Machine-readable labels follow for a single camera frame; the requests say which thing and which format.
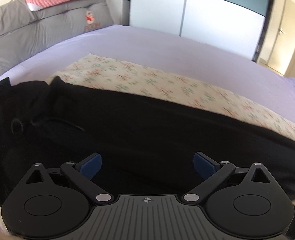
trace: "black device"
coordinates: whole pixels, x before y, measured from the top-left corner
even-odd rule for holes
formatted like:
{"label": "black device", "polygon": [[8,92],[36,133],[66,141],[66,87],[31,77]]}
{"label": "black device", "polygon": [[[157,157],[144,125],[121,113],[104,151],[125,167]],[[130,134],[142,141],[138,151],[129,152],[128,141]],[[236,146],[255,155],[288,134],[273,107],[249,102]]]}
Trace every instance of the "black device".
{"label": "black device", "polygon": [[[194,168],[205,181],[180,198],[116,199],[90,181],[101,165],[98,153],[55,169],[35,163],[2,206],[7,229],[25,239],[281,240],[294,216],[291,201],[262,163],[237,168],[197,152]],[[67,179],[68,186],[55,184],[54,177]]]}

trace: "drawstring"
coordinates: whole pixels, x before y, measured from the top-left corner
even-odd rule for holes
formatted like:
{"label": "drawstring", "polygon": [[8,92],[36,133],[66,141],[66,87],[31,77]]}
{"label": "drawstring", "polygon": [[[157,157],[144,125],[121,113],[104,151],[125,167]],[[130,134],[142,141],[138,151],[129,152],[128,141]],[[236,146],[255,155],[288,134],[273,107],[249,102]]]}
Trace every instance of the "drawstring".
{"label": "drawstring", "polygon": [[[43,117],[43,118],[39,118],[39,119],[35,118],[35,119],[30,120],[30,124],[33,125],[34,127],[40,127],[48,121],[54,121],[54,122],[56,121],[56,122],[64,123],[64,124],[67,124],[68,126],[71,126],[73,128],[77,128],[83,132],[85,131],[82,127],[79,127],[69,121],[59,119],[59,118],[51,118],[51,117]],[[13,134],[18,134],[18,133],[23,134],[24,133],[23,122],[18,118],[13,118],[13,120],[11,122],[11,131]]]}

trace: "lavender bed sheet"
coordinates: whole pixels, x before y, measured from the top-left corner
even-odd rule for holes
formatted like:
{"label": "lavender bed sheet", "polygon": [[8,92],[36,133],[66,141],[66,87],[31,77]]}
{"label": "lavender bed sheet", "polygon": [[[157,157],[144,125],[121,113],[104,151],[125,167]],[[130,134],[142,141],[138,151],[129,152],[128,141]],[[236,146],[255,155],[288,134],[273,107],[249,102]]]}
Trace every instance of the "lavender bed sheet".
{"label": "lavender bed sheet", "polygon": [[113,25],[38,53],[0,77],[12,85],[46,80],[86,56],[133,62],[195,78],[244,96],[295,122],[295,78],[284,78],[246,58],[179,36]]}

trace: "wardrobe door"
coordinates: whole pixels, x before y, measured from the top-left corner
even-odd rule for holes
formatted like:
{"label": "wardrobe door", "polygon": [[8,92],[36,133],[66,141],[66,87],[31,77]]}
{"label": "wardrobe door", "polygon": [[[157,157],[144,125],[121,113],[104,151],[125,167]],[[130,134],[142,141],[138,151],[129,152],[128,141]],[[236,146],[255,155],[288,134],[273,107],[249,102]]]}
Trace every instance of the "wardrobe door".
{"label": "wardrobe door", "polygon": [[181,36],[252,59],[269,0],[186,0]]}
{"label": "wardrobe door", "polygon": [[129,25],[180,34],[185,0],[131,0]]}

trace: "door handle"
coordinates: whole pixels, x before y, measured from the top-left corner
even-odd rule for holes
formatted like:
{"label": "door handle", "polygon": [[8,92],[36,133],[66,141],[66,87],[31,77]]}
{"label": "door handle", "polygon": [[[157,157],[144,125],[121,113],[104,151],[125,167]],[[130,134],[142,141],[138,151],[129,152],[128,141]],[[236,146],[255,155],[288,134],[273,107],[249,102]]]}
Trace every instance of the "door handle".
{"label": "door handle", "polygon": [[285,34],[282,28],[279,29],[279,35]]}

